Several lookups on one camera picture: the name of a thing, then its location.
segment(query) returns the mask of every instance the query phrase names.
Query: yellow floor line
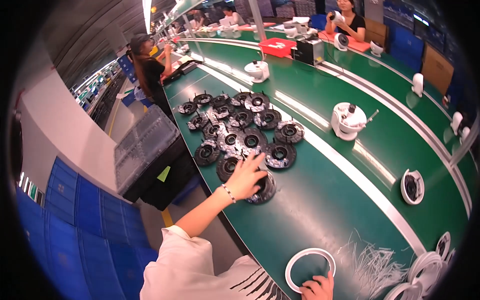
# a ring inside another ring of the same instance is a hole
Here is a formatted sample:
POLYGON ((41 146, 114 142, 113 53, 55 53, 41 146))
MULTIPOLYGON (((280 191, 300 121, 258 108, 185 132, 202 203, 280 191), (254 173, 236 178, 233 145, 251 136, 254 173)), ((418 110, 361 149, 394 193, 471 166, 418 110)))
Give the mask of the yellow floor line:
POLYGON ((170 227, 173 225, 172 216, 170 216, 168 208, 165 208, 165 210, 162 212, 162 218, 163 222, 165 223, 165 227, 170 227))
POLYGON ((120 102, 121 102, 121 99, 117 105, 117 109, 115 110, 115 113, 113 114, 112 123, 110 124, 110 130, 108 131, 108 136, 112 134, 113 123, 115 122, 115 117, 117 116, 117 111, 119 110, 120 102))

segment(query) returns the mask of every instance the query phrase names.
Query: black cap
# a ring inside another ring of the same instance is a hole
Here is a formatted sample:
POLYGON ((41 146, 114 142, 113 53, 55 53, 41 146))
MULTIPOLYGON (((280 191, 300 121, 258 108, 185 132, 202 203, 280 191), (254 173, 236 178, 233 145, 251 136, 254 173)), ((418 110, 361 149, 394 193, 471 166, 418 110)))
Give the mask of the black cap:
POLYGON ((145 33, 132 37, 130 40, 130 48, 132 48, 132 52, 136 55, 140 55, 140 46, 143 42, 148 41, 150 37, 150 35, 145 33))

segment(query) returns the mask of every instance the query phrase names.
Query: clear plastic container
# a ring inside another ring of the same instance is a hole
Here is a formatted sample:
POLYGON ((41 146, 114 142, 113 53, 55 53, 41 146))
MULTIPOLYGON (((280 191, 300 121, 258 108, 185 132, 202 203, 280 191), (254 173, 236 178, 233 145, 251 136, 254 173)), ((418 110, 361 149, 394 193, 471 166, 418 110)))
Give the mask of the clear plastic container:
POLYGON ((156 105, 152 105, 115 148, 117 192, 125 192, 180 135, 178 128, 156 105))

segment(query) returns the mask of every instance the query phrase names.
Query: hand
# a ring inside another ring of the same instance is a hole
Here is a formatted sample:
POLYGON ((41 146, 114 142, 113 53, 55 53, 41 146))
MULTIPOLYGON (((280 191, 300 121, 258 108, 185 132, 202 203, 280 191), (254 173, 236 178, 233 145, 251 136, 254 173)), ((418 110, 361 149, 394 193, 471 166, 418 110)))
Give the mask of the hand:
POLYGON ((225 183, 225 186, 236 200, 251 197, 258 192, 260 187, 255 184, 267 175, 266 171, 257 171, 258 166, 265 157, 265 153, 260 153, 255 159, 253 158, 254 156, 254 151, 252 151, 245 161, 239 160, 232 176, 225 183))
POLYGON ((314 276, 313 280, 308 280, 300 287, 302 300, 332 300, 333 299, 333 275, 328 271, 328 279, 323 276, 314 276))
POLYGON ((347 30, 347 28, 349 28, 349 26, 347 25, 347 23, 345 23, 345 22, 343 22, 343 21, 341 21, 341 22, 335 22, 335 25, 336 25, 337 27, 342 28, 342 29, 345 30, 345 31, 347 30))
POLYGON ((165 47, 163 48, 163 51, 165 51, 165 54, 169 54, 172 52, 172 46, 170 44, 165 44, 165 47))

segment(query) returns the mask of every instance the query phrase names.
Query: white paper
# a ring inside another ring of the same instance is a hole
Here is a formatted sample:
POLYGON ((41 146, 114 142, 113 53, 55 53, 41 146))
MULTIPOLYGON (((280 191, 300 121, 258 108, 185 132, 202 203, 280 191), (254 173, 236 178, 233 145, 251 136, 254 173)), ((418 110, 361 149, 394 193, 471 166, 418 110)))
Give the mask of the white paper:
POLYGON ((293 17, 292 22, 297 22, 300 24, 308 23, 310 21, 310 17, 293 17))
POLYGON ((284 30, 285 28, 283 27, 283 24, 277 25, 277 26, 272 26, 271 28, 273 29, 278 29, 278 30, 284 30))

